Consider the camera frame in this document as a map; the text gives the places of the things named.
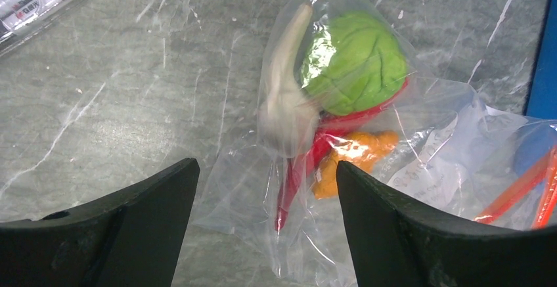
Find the orange fake carrot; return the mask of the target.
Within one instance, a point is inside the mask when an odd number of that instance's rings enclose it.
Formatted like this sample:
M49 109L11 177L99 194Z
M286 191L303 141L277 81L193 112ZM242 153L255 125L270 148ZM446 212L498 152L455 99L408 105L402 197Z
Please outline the orange fake carrot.
M336 170L347 161L369 173L376 162L384 159L399 143L394 131L379 133L352 132L332 144L332 150L321 160L315 172L312 191L316 199L338 195Z

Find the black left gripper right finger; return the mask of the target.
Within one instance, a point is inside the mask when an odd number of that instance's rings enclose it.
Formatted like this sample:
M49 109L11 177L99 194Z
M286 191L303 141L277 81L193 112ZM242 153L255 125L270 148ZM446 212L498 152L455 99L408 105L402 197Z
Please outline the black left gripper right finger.
M556 227L484 225L416 200L349 162L336 171L359 286L555 286Z

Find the clear zip bag red seal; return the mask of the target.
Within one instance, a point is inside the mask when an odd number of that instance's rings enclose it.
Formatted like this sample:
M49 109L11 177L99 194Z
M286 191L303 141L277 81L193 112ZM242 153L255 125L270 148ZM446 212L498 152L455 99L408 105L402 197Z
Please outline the clear zip bag red seal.
M346 12L364 11L379 19L406 56L409 84L403 93L352 131L399 135L398 145L369 175L429 206L484 225L517 231L556 227L555 120L495 110L472 86L434 77L369 0L291 0L275 20L263 63L302 3L310 4L313 13L294 66L300 87L301 65L314 33ZM296 156L279 156L258 139L260 86L261 79L256 102L238 120L212 167L194 223L257 249L279 278L359 286L339 193L318 200L312 191L319 164L303 180L284 227L277 232L273 226L288 161ZM317 129L325 116L336 116L302 91L318 106Z

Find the red fake chili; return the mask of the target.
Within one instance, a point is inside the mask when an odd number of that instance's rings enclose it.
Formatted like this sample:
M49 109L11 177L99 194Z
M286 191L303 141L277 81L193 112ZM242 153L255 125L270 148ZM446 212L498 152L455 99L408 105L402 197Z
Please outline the red fake chili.
M290 206L303 180L314 172L319 162L332 150L333 139L343 137L375 118L403 93L408 84L409 81L405 80L400 90L391 98L368 110L346 116L327 115L321 120L309 151L288 161L286 178L282 182L277 196L277 213L273 223L277 232L286 224Z

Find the green fake pepper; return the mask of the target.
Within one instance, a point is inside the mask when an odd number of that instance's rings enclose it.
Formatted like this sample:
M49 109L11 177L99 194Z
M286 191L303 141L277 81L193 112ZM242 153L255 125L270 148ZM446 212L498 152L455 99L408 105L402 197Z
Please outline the green fake pepper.
M390 99L409 68L390 29L364 11L346 12L315 32L301 65L301 88L336 116Z

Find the blue plastic bin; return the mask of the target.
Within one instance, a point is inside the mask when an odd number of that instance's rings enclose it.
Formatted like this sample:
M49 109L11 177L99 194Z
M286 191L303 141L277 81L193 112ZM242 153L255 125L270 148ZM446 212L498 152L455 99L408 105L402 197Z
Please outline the blue plastic bin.
M548 0L525 115L556 119L556 0Z

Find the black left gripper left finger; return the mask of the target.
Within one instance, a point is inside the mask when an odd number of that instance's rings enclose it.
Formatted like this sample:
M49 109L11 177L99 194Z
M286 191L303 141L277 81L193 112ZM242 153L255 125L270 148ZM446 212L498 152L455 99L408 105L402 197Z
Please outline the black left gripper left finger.
M2 286L170 286L200 168L185 158L37 221L1 224Z

